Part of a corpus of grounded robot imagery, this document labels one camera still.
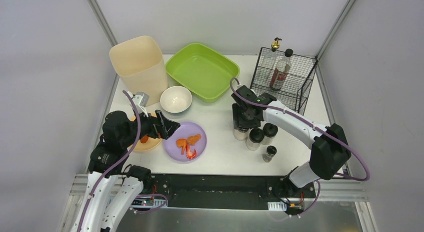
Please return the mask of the white powder shaker bottle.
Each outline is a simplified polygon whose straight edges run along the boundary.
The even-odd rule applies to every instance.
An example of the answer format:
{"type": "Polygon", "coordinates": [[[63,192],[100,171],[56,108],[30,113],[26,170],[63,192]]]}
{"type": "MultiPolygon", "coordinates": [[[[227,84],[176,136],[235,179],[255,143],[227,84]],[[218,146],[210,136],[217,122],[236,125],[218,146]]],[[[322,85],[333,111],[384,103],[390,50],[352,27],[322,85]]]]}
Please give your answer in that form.
{"type": "Polygon", "coordinates": [[[233,131],[233,135],[234,135],[234,137],[237,140],[243,141],[243,140],[245,140],[248,137],[248,135],[249,135],[249,129],[247,129],[247,128],[240,128],[240,127],[235,128],[234,131],[233,131]]]}

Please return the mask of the speckled seasoning shaker bottle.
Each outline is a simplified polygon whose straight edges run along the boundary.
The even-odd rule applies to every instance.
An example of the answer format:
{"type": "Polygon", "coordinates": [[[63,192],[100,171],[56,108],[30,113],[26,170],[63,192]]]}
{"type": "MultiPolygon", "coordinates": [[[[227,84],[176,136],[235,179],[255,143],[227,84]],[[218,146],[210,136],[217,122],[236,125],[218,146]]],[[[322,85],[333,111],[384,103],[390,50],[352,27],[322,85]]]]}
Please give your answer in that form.
{"type": "Polygon", "coordinates": [[[261,128],[251,129],[245,142],[246,147],[252,151],[257,150],[260,147],[264,137],[265,133],[261,128]]]}

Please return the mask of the black-cap shaker bottle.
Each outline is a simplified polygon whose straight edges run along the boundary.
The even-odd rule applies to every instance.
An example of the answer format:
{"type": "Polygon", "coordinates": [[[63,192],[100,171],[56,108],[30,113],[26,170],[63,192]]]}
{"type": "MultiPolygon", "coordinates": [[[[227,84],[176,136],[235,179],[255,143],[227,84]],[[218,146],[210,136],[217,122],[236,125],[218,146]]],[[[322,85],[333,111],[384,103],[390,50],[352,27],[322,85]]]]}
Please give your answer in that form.
{"type": "Polygon", "coordinates": [[[278,126],[272,124],[272,123],[266,123],[264,124],[262,128],[264,132],[264,139],[262,140],[263,145],[270,145],[278,133],[278,126]]]}

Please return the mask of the clear oil bottle gold spout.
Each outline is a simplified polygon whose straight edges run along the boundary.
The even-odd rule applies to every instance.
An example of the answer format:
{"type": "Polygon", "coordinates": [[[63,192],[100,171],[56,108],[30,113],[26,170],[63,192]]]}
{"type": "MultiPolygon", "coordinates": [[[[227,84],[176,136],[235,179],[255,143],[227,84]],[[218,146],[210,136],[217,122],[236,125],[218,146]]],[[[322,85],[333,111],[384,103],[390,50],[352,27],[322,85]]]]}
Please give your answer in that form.
{"type": "Polygon", "coordinates": [[[274,41],[270,45],[270,51],[264,54],[262,62],[260,64],[261,67],[265,69],[273,69],[274,64],[277,60],[277,50],[280,48],[281,38],[276,37],[274,41]]]}

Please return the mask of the dark vinegar bottle red label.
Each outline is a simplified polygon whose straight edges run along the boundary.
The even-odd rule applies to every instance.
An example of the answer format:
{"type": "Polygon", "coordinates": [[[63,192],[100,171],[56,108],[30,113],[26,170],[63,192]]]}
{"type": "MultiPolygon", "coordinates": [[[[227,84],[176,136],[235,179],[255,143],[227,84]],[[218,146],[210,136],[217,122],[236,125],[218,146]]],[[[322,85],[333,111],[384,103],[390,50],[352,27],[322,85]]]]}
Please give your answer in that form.
{"type": "Polygon", "coordinates": [[[287,49],[284,52],[284,56],[281,60],[276,63],[272,78],[269,83],[269,87],[272,90],[281,90],[283,87],[284,81],[289,74],[289,71],[292,67],[291,57],[293,55],[292,49],[287,49]]]}

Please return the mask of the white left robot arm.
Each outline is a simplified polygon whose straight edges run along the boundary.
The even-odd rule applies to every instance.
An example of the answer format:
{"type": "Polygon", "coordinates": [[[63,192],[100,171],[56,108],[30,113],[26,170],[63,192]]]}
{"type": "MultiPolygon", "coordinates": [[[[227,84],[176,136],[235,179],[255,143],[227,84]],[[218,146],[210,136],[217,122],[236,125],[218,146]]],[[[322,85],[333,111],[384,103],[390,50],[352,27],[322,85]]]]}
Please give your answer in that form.
{"type": "Polygon", "coordinates": [[[109,113],[102,125],[100,142],[90,155],[88,182],[71,231],[114,231],[134,199],[144,188],[152,188],[151,170],[131,166],[118,194],[109,200],[130,153],[143,137],[166,140],[179,127],[180,123],[169,120],[160,110],[155,111],[155,116],[136,113],[133,121],[123,111],[109,113]]]}

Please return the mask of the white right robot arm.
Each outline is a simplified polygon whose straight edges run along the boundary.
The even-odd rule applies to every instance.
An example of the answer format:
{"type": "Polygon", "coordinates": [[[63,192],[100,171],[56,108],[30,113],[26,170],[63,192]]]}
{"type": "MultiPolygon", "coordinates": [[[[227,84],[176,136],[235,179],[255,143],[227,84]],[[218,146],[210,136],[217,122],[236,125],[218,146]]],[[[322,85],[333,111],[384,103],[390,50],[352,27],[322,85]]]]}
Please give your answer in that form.
{"type": "Polygon", "coordinates": [[[280,195],[293,197],[307,184],[330,180],[351,158],[344,130],[337,124],[325,126],[289,109],[268,93],[257,96],[245,85],[232,91],[241,116],[275,125],[299,139],[310,149],[307,162],[283,178],[280,195]]]}

